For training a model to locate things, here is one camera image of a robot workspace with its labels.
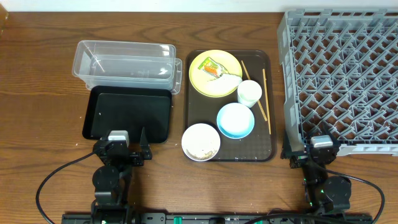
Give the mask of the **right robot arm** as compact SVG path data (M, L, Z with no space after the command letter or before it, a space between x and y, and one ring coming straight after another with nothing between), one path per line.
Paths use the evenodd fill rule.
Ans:
M281 159L288 159L292 169L302 169L305 196L310 212L317 215L343 213L351 207L351 181L340 175L329 176L325 170L340 150L340 142L327 128L310 137L310 144L295 143L284 132Z

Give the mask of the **light blue bowl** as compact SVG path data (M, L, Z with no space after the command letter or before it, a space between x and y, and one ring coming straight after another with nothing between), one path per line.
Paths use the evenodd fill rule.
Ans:
M242 139L254 129L255 119L253 112L241 103L224 105L216 117L218 129L227 138Z

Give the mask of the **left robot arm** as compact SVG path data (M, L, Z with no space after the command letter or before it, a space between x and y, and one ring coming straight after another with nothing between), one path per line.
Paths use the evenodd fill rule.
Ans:
M103 163L95 171L92 182L95 187L95 201L91 205L93 224L130 224L140 223L140 215L128 204L132 168L144 165L152 159L152 152L143 128L139 140L141 150L129 150L127 131L109 131L93 146L93 152Z

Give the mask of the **white round bowl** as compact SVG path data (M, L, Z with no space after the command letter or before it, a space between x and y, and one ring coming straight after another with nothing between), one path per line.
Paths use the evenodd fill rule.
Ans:
M197 123L185 130L181 140L184 154L197 162L209 161L221 147L217 130L205 123Z

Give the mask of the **white paper cup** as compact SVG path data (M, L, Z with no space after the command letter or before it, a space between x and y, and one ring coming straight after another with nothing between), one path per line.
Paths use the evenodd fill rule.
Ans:
M237 94L238 102L251 108L262 96L262 88L253 80L245 80L238 85Z

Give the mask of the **green snack wrapper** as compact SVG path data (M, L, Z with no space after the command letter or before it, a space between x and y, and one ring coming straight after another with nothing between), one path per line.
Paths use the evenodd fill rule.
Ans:
M220 78L223 74L229 73L229 71L222 64L214 61L211 57L207 57L202 61L198 67L199 70L203 70L207 74Z

